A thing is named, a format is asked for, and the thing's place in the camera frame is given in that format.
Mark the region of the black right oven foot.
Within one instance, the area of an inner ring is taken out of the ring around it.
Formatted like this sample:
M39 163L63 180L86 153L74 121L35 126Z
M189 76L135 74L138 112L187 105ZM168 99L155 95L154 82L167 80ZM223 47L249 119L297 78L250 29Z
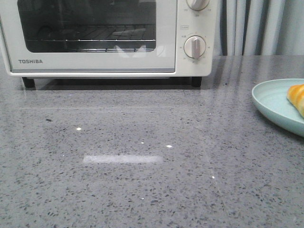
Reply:
M202 82L202 77L201 76L193 76L191 78L191 86L198 88L201 86L201 82Z

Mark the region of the black oven foot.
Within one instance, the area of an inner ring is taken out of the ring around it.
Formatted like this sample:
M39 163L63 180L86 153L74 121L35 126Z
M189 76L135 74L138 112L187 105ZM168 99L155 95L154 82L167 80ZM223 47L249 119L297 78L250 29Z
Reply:
M198 88L201 86L201 82L202 82L202 77L201 76L193 76L191 78L191 86Z
M34 88L35 87L35 81L34 79L29 79L27 77L22 77L23 84L25 88Z

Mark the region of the white Toshiba toaster oven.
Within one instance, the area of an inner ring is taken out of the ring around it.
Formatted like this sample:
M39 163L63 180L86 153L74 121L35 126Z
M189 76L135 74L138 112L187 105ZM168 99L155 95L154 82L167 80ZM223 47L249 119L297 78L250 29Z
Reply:
M163 78L207 76L211 73L218 2L210 0L201 11L189 8L186 0L177 0L176 57L173 72L53 72L53 73L12 73L4 47L0 26L0 47L7 73L11 76L36 78ZM206 50L199 59L188 57L184 52L186 40L200 36L206 42Z

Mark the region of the light green plate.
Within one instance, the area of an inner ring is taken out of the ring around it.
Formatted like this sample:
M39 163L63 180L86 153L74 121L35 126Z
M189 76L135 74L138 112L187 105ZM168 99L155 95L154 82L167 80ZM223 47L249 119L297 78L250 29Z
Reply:
M287 99L291 86L303 84L302 78L277 79L262 82L252 89L255 107L268 120L279 127L304 135L304 118Z

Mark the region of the upper beige control knob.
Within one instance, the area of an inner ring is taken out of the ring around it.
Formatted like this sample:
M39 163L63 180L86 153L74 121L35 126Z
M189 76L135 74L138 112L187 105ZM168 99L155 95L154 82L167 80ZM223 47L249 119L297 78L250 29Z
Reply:
M201 11L209 4L209 0L186 0L186 2L189 8L194 11Z

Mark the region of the glass oven door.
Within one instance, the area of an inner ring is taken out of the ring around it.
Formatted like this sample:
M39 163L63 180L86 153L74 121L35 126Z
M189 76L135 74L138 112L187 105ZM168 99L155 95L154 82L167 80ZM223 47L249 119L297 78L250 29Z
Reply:
M0 23L12 73L173 72L176 57L175 0L3 0ZM151 52L33 53L25 37L42 26L154 25Z

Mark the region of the grey white curtain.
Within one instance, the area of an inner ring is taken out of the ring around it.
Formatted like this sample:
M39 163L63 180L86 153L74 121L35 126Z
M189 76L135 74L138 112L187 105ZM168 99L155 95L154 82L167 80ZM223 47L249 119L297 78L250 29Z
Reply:
M214 56L303 55L302 0L220 0Z

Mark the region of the lower beige timer knob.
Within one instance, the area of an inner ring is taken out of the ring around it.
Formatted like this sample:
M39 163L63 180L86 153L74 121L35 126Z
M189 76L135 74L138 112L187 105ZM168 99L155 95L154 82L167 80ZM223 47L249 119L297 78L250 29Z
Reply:
M206 42L200 36L188 38L184 44L185 54L193 59L199 59L206 50Z

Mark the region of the black left oven foot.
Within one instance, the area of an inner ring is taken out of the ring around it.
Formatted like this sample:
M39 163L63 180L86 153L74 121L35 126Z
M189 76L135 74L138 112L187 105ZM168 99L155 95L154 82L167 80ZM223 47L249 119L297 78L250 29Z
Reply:
M25 88L34 88L35 87L35 81L34 79L29 79L27 77L22 77L23 84Z

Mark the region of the golden croissant bread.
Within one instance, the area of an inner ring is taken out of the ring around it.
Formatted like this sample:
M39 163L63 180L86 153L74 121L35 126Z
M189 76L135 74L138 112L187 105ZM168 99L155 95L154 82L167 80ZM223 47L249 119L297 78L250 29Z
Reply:
M304 84L293 85L287 91L287 99L304 116Z

